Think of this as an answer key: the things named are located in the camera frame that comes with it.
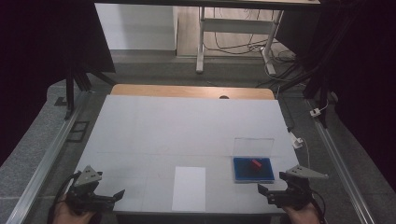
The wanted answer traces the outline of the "wooden table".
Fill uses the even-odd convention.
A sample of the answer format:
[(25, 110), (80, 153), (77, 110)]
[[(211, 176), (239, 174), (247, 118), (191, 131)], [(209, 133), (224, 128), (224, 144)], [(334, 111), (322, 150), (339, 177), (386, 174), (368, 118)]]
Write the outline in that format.
[(111, 95), (194, 97), (210, 99), (274, 100), (269, 89), (117, 84)]

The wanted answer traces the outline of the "blue ink pad box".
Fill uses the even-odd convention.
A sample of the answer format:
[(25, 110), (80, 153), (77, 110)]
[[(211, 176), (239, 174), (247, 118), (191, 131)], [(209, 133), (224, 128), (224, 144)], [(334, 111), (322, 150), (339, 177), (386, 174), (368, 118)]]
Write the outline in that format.
[[(239, 183), (272, 183), (275, 180), (271, 157), (275, 140), (273, 138), (235, 138), (233, 146), (233, 176)], [(250, 161), (262, 164), (260, 171), (254, 171)]]

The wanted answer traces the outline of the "white cabinet panel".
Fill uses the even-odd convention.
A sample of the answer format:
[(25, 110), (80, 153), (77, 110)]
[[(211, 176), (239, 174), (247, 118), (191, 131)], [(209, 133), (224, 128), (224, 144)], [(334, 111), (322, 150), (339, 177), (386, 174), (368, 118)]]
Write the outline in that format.
[(95, 4), (110, 49), (176, 50), (177, 8)]

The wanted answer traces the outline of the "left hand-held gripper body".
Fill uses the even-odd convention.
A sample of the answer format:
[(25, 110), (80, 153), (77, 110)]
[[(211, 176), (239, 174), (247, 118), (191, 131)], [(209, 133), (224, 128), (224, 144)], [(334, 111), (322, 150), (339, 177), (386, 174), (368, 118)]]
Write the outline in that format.
[(102, 179), (102, 174), (96, 172), (90, 165), (77, 172), (66, 193), (66, 203), (77, 214), (84, 212), (111, 212), (105, 209), (106, 203), (115, 203), (113, 197), (94, 193)]

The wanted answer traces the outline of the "black floor bracket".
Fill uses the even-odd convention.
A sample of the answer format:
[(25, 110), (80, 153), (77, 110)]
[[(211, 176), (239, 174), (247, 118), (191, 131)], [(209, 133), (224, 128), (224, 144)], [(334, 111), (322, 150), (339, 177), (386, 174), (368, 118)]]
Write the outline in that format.
[(90, 123), (88, 121), (76, 121), (70, 130), (66, 141), (71, 143), (81, 143), (88, 131), (89, 124)]

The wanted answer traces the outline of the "black metal stand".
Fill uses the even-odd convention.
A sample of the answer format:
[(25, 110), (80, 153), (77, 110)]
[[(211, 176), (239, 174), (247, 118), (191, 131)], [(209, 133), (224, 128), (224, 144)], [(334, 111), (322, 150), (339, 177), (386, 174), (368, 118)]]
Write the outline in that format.
[(88, 74), (98, 77), (110, 86), (115, 86), (117, 82), (106, 76), (103, 72), (93, 68), (86, 63), (73, 64), (66, 74), (66, 114), (65, 119), (70, 119), (74, 113), (74, 84), (77, 84), (81, 91), (89, 91), (92, 84), (88, 78)]
[(323, 40), (323, 46), (320, 47), (323, 53), (320, 54), (315, 66), (310, 70), (305, 71), (302, 75), (293, 79), (291, 82), (282, 85), (279, 89), (280, 92), (283, 92), (303, 81), (308, 80), (307, 86), (303, 90), (303, 96), (306, 99), (311, 99), (318, 91), (320, 91), (319, 105), (322, 106), (323, 112), (318, 117), (324, 127), (327, 127), (326, 105), (328, 102), (327, 94), (329, 90), (330, 63), (353, 21), (354, 19), (351, 17), (344, 17), (336, 23), (332, 27), (334, 31), (326, 40)]

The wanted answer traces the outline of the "black curtain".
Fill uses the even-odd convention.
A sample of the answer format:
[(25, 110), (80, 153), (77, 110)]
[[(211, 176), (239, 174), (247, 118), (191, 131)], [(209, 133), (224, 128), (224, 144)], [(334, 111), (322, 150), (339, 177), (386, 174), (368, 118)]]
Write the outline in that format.
[(305, 69), (313, 69), (345, 24), (340, 3), (362, 3), (353, 8), (357, 17), (325, 71), (329, 89), (338, 97), (339, 119), (396, 191), (396, 0), (320, 2), (337, 8), (285, 10), (276, 38), (296, 53)]
[(74, 71), (115, 71), (94, 0), (0, 0), (0, 165)]

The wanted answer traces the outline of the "aluminium rail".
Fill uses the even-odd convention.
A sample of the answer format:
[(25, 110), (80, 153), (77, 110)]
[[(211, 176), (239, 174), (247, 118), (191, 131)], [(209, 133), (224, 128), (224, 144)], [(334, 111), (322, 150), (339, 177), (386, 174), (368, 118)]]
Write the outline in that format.
[(65, 120), (60, 131), (56, 134), (54, 140), (49, 145), (46, 150), (41, 162), (38, 164), (32, 178), (30, 179), (27, 187), (16, 203), (12, 213), (10, 214), (6, 224), (22, 224), (26, 219), (32, 205), (37, 197), (38, 192), (41, 190), (43, 183), (45, 182), (50, 169), (54, 162), (56, 161), (62, 146), (66, 140), (67, 135), (72, 129), (78, 115), (80, 114), (82, 108), (87, 103), (89, 99), (89, 93), (83, 91), (78, 95), (75, 102), (75, 110), (69, 119)]
[(315, 122), (315, 126), (326, 147), (328, 154), (332, 160), (334, 168), (344, 186), (346, 194), (353, 205), (361, 224), (375, 224), (374, 216), (370, 211), (366, 201), (363, 199), (361, 191), (352, 178), (347, 165), (340, 154), (333, 138), (327, 128), (325, 128), (318, 119), (318, 116), (313, 117), (313, 109), (309, 110), (309, 117)]

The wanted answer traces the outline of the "white paper sheet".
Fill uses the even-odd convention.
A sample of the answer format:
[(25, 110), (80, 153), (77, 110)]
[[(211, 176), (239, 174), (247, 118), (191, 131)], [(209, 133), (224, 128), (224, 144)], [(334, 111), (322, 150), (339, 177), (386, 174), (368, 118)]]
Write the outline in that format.
[(205, 211), (205, 167), (176, 168), (172, 210)]

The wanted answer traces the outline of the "person's left hand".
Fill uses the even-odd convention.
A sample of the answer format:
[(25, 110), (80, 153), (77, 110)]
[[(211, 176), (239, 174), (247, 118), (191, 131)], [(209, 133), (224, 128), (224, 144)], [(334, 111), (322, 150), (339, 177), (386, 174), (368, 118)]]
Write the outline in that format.
[(55, 204), (53, 220), (51, 224), (89, 224), (94, 212), (85, 212), (77, 215), (64, 201), (65, 195)]

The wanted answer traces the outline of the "white desk frame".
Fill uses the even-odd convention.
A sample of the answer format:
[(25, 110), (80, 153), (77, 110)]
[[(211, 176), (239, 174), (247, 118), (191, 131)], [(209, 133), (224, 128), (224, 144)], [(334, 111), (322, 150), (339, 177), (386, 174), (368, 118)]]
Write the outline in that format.
[(226, 33), (226, 34), (249, 34), (249, 35), (267, 35), (267, 42), (259, 48), (259, 53), (264, 60), (266, 72), (274, 75), (276, 70), (273, 60), (270, 58), (270, 50), (276, 36), (276, 31), (282, 17), (282, 10), (275, 10), (275, 16), (270, 21), (260, 20), (238, 20), (238, 19), (220, 19), (207, 18), (205, 16), (205, 7), (199, 7), (199, 41), (197, 48), (196, 73), (204, 72), (204, 35), (209, 33)]

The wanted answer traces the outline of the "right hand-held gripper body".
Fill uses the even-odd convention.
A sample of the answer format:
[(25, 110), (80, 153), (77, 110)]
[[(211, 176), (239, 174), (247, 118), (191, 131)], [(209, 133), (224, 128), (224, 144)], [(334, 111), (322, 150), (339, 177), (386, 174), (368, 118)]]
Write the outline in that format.
[(281, 193), (279, 203), (275, 205), (278, 208), (291, 206), (294, 209), (302, 209), (313, 200), (313, 190), (310, 188), (309, 179), (328, 179), (329, 176), (301, 165), (296, 165), (286, 172), (280, 172), (279, 178), (286, 182), (287, 188), (284, 190), (268, 190), (268, 193)]

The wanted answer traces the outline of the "person's right hand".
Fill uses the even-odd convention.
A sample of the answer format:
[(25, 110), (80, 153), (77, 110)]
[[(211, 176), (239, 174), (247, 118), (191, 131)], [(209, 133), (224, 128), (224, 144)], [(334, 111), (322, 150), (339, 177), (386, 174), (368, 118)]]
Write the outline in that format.
[(318, 212), (312, 203), (300, 210), (290, 206), (283, 206), (282, 209), (289, 216), (291, 224), (319, 224)]

